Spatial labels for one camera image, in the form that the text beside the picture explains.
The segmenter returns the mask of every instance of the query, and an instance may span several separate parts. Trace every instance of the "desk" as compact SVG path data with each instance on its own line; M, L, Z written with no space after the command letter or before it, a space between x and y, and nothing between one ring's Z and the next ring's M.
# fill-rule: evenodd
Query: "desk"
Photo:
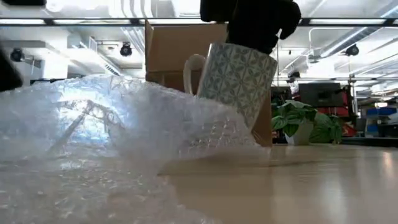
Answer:
M169 164L179 199L225 224L398 223L398 151L274 147Z

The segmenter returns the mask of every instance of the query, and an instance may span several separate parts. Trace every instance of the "patterned mug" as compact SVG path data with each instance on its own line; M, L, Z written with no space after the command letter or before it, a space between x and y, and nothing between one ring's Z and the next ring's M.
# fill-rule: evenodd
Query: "patterned mug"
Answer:
M237 108L252 129L274 79L277 61L248 47L211 44L207 59L195 54L185 62L185 92L193 94L191 73L200 67L203 71L197 96Z

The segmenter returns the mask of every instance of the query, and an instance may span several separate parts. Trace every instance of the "security camera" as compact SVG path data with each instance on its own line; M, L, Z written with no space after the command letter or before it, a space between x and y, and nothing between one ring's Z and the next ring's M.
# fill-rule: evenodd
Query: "security camera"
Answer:
M359 54L359 48L356 46L356 44L352 45L351 47L348 47L346 50L347 56L357 56L358 54Z
M10 54L10 59L13 62L23 62L25 60L25 54L23 53L22 49L14 48Z
M287 75L287 78L289 78L289 80L286 81L287 83L293 83L296 78L300 78L300 72L297 70L294 70L293 72L290 72Z
M122 48L120 49L120 54L121 54L123 57L127 57L127 56L132 55L132 49L131 49L131 47L130 47L130 43L123 43L123 46L122 46Z

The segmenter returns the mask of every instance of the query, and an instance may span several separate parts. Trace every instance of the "black object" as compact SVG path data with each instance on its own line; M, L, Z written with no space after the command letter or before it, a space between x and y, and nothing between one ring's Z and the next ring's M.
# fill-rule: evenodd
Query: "black object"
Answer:
M291 0L238 0L229 22L227 42L270 54L278 42L293 34L301 19Z
M201 19L229 22L226 42L270 54L278 42L294 33L300 19L293 0L201 0Z
M300 101L315 108L344 106L339 83L306 83L298 85Z
M130 43L123 43L123 46L120 49L120 54L123 57L127 57L127 56L132 55L132 49L131 49Z
M378 128L380 137L398 138L398 124L380 124Z
M287 78L300 78L300 72L299 71L293 71L292 73L289 73L287 75Z
M201 0L200 19L204 22L229 22L237 0Z
M358 54L359 54L359 48L356 46L356 44L352 45L351 47L348 47L346 50L347 56L357 56Z
M2 0L10 6L45 6L47 0Z
M366 130L366 118L357 118L355 120L355 131L357 136L363 137Z
M40 79L37 79L37 80L30 80L30 85L33 85L34 83L37 83L37 82L53 83L53 82L62 81L62 80L65 80L65 79L64 78L51 78L51 79L40 78Z
M13 90L21 87L23 84L20 73L14 68L12 63L9 61L8 56L2 51L0 46L0 92Z
M398 138L343 138L341 144L354 146L398 147Z
M5 4L10 6L45 6L46 0L2 0ZM12 63L9 61L8 56L0 46L0 92L13 90L21 87L23 84L20 73L14 68Z
M272 86L271 87L271 106L274 112L278 106L282 106L286 100L292 99L290 87Z
M10 59L13 62L23 62L25 60L25 54L20 48L14 48L10 54Z

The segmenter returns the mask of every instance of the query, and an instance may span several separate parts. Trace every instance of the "wooden table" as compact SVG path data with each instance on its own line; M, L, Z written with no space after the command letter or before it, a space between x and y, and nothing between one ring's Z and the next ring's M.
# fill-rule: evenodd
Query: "wooden table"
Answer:
M276 146L170 164L182 204L225 224L398 223L398 151Z

